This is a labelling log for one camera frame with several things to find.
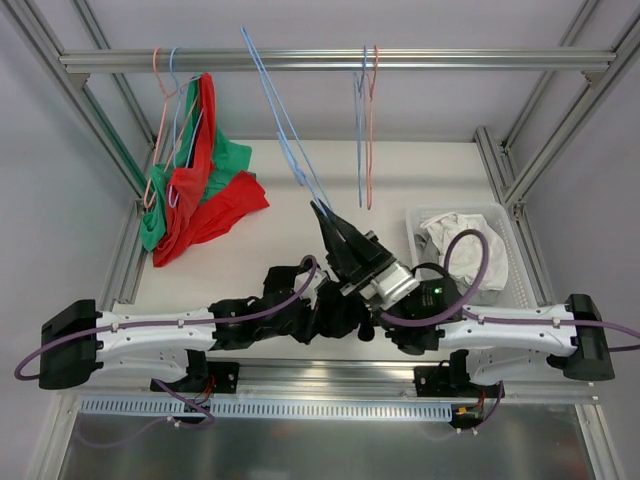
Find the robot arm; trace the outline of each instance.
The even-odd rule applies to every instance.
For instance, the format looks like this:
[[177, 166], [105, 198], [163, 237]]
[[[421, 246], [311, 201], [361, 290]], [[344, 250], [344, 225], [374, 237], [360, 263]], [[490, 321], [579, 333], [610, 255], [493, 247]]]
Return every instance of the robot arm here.
[[[418, 281], [415, 271], [400, 263], [373, 232], [363, 235], [328, 208], [324, 208], [325, 215], [312, 206], [320, 223], [328, 263], [338, 282], [315, 268], [310, 274], [308, 268], [272, 267], [262, 298], [221, 300], [180, 314], [117, 315], [97, 312], [94, 301], [78, 301], [43, 326], [42, 345], [83, 330], [104, 328], [43, 353], [40, 387], [70, 388], [90, 377], [106, 375], [145, 376], [171, 383], [206, 378], [202, 365], [206, 369], [209, 350], [247, 348], [255, 341], [278, 335], [291, 335], [301, 343], [309, 343], [318, 334], [341, 338], [358, 327], [359, 337], [367, 341], [373, 338], [373, 326], [381, 326], [385, 336], [408, 354], [439, 349], [472, 350], [471, 355], [455, 358], [466, 358], [462, 369], [478, 385], [522, 378], [531, 364], [542, 362], [561, 369], [568, 378], [590, 381], [613, 378], [603, 329], [562, 323], [573, 319], [599, 320], [586, 295], [572, 295], [567, 305], [535, 310], [465, 306], [444, 323], [428, 327], [397, 326], [386, 321], [383, 312], [405, 319], [442, 313], [460, 298], [457, 288], [446, 275]], [[294, 290], [300, 296], [287, 303]], [[286, 308], [274, 307], [284, 303]], [[271, 313], [260, 315], [266, 310]], [[254, 319], [242, 323], [229, 321], [248, 314]], [[500, 323], [500, 319], [510, 323]], [[517, 325], [518, 320], [524, 319], [545, 322]], [[147, 325], [151, 320], [165, 320], [167, 325]], [[191, 323], [194, 320], [202, 322], [194, 325]], [[515, 353], [497, 361], [496, 352], [503, 349]]]

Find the plastic basket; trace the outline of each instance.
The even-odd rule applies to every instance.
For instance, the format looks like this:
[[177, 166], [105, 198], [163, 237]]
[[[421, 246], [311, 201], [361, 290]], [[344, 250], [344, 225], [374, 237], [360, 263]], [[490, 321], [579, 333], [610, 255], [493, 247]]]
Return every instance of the plastic basket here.
[[506, 210], [498, 203], [461, 203], [425, 205], [412, 207], [407, 210], [407, 234], [409, 235], [409, 249], [413, 265], [419, 263], [418, 249], [414, 235], [421, 233], [420, 224], [431, 217], [448, 212], [462, 214], [479, 213], [484, 216], [487, 223], [502, 237], [507, 249], [509, 259], [509, 278], [507, 284], [495, 304], [496, 307], [505, 308], [535, 308], [536, 298], [531, 287], [531, 282], [525, 270], [524, 261], [520, 255], [516, 237], [513, 233], [511, 222]]

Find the white table surface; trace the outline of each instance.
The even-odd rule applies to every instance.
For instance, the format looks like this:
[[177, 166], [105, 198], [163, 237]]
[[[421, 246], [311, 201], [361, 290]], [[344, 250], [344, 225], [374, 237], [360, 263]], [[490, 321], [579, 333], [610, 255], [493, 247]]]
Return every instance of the white table surface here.
[[[270, 266], [296, 265], [309, 253], [318, 258], [321, 267], [327, 267], [318, 222], [309, 206], [311, 195], [294, 181], [278, 142], [240, 143], [253, 147], [250, 170], [257, 174], [271, 206], [246, 216], [228, 234], [190, 247], [165, 267], [154, 268], [148, 255], [135, 304], [116, 305], [114, 311], [180, 312], [225, 298], [260, 296]], [[381, 243], [407, 264], [408, 207], [493, 201], [474, 143], [376, 143], [371, 211], [358, 207], [355, 142], [308, 141], [303, 145], [334, 211], [362, 232], [373, 230]], [[407, 356], [376, 329], [376, 337], [369, 343], [360, 342], [356, 332], [340, 340], [316, 337], [309, 346], [282, 337], [257, 342], [246, 350], [209, 355], [380, 361], [439, 359], [443, 353]]]

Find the metal plate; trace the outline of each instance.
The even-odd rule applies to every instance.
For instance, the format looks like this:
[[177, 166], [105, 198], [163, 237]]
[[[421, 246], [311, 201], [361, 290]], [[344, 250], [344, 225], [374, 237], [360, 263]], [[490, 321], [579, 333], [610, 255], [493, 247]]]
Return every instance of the metal plate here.
[[[96, 442], [128, 437], [149, 421], [81, 416], [83, 434]], [[450, 432], [425, 422], [220, 418], [199, 431], [163, 424], [123, 448], [73, 440], [60, 479], [592, 478], [572, 406], [501, 405], [477, 436]]]

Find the white towel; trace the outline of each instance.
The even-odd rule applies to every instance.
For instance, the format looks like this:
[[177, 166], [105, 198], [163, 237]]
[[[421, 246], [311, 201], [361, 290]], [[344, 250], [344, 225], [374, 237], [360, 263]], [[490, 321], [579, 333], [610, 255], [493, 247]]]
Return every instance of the white towel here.
[[[509, 260], [504, 241], [487, 224], [480, 214], [463, 215], [460, 213], [445, 213], [425, 220], [420, 228], [426, 229], [433, 243], [440, 251], [438, 262], [444, 265], [444, 256], [451, 240], [469, 228], [479, 230], [489, 243], [489, 267], [480, 284], [481, 290], [503, 290], [509, 278]], [[482, 245], [473, 236], [466, 236], [458, 242], [449, 263], [449, 274], [458, 280], [464, 280], [471, 285], [476, 278], [482, 259]]]

